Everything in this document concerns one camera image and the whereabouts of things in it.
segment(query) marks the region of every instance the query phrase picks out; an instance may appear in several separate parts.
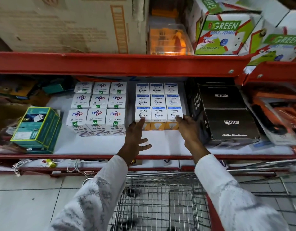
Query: tiled floor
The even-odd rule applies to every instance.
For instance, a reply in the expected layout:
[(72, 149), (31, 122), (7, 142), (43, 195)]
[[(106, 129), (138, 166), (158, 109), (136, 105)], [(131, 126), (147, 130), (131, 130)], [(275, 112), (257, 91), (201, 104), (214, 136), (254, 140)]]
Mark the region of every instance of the tiled floor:
[[(50, 221), (78, 191), (84, 179), (85, 177), (71, 176), (52, 179), (40, 175), (0, 175), (0, 231), (46, 229)], [(243, 182), (250, 180), (250, 177), (237, 179)], [(296, 181), (288, 182), (288, 190), (292, 195), (296, 195)], [(280, 182), (242, 184), (242, 187), (252, 192), (284, 191)], [(263, 200), (282, 211), (286, 221), (292, 224), (290, 230), (296, 231), (296, 207), (293, 207), (288, 199), (266, 197)]]

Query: white floor tile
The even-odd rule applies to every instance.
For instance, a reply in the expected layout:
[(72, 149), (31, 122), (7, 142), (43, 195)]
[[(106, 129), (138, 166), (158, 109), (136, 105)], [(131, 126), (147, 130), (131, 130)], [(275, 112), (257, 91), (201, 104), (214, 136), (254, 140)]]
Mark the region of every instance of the white floor tile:
[(0, 191), (0, 231), (44, 230), (50, 224), (58, 192)]
[(61, 188), (81, 188), (86, 178), (85, 176), (67, 176), (62, 182)]
[(61, 189), (55, 210), (53, 212), (53, 219), (57, 216), (57, 214), (64, 208), (64, 206), (74, 197), (78, 189)]
[(42, 175), (0, 175), (0, 190), (59, 189), (62, 178)]

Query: sleeve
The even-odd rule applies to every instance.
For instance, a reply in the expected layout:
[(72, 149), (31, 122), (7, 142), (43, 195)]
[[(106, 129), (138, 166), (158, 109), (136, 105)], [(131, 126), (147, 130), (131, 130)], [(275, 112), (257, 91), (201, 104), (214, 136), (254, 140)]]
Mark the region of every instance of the sleeve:
[(261, 198), (242, 189), (214, 155), (201, 158), (195, 173), (210, 197), (225, 231), (289, 231), (282, 215), (264, 204)]
[(125, 186), (128, 167), (118, 155), (89, 180), (51, 222), (49, 231), (107, 230)]

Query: white shirt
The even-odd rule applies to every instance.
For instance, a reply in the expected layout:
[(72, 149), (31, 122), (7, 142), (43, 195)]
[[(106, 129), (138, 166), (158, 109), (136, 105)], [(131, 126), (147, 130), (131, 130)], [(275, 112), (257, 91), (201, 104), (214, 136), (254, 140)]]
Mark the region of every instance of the white shirt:
[[(124, 189), (128, 167), (120, 156), (113, 158), (89, 180), (51, 222), (49, 231), (107, 230)], [(242, 189), (214, 155), (201, 158), (195, 173), (209, 195), (225, 231), (289, 231), (272, 207)]]

